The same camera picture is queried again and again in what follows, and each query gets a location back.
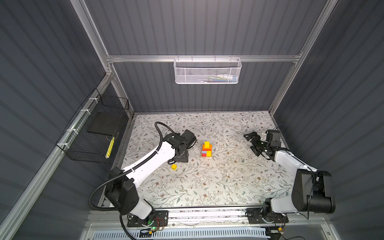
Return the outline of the orange block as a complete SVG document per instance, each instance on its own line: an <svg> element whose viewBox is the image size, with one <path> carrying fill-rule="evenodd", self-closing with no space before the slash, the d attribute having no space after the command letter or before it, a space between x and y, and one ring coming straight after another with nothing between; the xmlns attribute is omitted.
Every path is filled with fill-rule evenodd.
<svg viewBox="0 0 384 240"><path fill-rule="evenodd" d="M209 145L209 146L203 145L202 146L202 151L212 151L212 149L213 149L212 145Z"/></svg>

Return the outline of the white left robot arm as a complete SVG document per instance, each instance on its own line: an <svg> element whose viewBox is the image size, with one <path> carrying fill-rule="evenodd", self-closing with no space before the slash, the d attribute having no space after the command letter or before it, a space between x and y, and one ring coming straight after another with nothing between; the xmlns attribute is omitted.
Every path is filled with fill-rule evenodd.
<svg viewBox="0 0 384 240"><path fill-rule="evenodd" d="M114 168L109 177L124 175L106 185L105 196L121 215L133 215L149 226L155 218L155 209L138 195L138 187L164 163L188 162L188 150L196 142L196 136L185 131L183 134L170 133L163 137L157 148L139 161L123 169Z"/></svg>

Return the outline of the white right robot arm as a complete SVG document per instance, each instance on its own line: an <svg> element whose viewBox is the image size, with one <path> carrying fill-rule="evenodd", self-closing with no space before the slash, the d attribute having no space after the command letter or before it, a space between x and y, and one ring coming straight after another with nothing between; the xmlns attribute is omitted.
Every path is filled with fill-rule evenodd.
<svg viewBox="0 0 384 240"><path fill-rule="evenodd" d="M281 165L292 174L294 185L292 193L286 197L268 198L264 201L259 212L247 210L249 220L261 218L267 224L288 222L287 214L306 212L332 214L336 210L333 178L327 171L320 171L309 166L291 150L282 147L281 133L277 130L267 130L266 139L262 140L256 132L244 134L244 138L252 145L250 149L256 156Z"/></svg>

